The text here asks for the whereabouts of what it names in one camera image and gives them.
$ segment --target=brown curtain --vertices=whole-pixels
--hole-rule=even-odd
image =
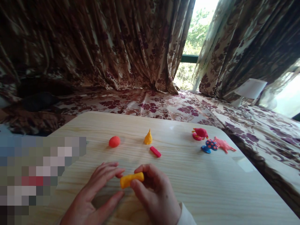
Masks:
[[[249,78],[274,82],[300,57],[299,15],[299,0],[220,0],[194,72],[199,91],[232,101]]]
[[[75,86],[156,88],[178,94],[195,0],[3,0],[0,94],[17,101],[22,78]]]

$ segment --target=blue clay with red dots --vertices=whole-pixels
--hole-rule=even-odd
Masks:
[[[201,147],[202,151],[210,154],[211,153],[211,150],[218,150],[218,146],[217,146],[217,142],[213,139],[208,139],[206,142],[205,142],[206,146],[203,145]]]

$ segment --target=white lampshade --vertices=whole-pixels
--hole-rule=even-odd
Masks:
[[[262,92],[266,84],[267,84],[266,81],[250,78],[245,83],[243,83],[239,88],[237,88],[234,92],[245,98],[256,99],[259,96],[259,94]]]

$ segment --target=dark cushion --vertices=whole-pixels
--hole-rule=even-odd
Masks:
[[[25,110],[30,112],[38,112],[43,109],[47,109],[59,101],[60,100],[58,97],[53,96],[49,92],[40,92],[22,99],[21,103]]]
[[[72,84],[67,81],[40,77],[22,79],[17,90],[20,98],[25,98],[40,92],[50,92],[55,96],[69,95],[74,93]]]

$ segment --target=floral bedspread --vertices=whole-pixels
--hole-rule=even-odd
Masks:
[[[77,115],[88,111],[198,123],[224,129],[215,115],[197,95],[179,91],[179,95],[163,94],[150,89],[104,90],[85,87],[60,97],[61,102],[43,112],[27,112],[20,104],[4,109],[9,115],[3,123],[14,133],[51,134]]]
[[[118,113],[205,124],[224,130],[272,187],[300,217],[300,123],[260,108],[241,109],[200,93],[163,94],[150,89],[82,88],[43,112],[16,104],[5,108],[4,123],[15,133],[50,134],[88,111]]]
[[[202,94],[197,98],[300,218],[300,123],[262,107],[237,109]]]

